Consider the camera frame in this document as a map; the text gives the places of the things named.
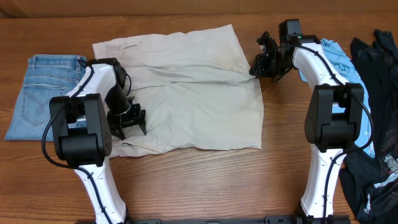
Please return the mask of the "beige cotton shorts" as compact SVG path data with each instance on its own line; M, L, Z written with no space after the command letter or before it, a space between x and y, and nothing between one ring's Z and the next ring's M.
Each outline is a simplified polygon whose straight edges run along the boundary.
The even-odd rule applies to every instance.
M148 34L93 45L96 58L118 59L146 132L124 130L112 156L140 157L195 147L262 147L264 105L259 80L232 25L169 35Z

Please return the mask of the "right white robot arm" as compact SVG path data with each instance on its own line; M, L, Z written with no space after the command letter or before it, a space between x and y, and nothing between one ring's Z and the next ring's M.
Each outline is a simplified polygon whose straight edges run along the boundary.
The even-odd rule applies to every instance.
M349 223L333 213L333 198L344 158L361 129L364 89L332 66L314 35L285 35L280 44L264 32L256 42L262 53L249 73L276 82L291 69L305 76L312 97L304 121L312 158L307 186L292 223Z

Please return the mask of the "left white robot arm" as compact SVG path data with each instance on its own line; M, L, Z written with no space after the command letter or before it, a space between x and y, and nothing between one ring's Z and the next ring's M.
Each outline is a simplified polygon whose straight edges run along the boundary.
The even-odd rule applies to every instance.
M89 195L95 223L132 223L111 172L112 138L138 125L146 133L146 112L123 92L131 77L116 58L82 61L85 75L65 96L49 103L50 121L60 167L73 169Z

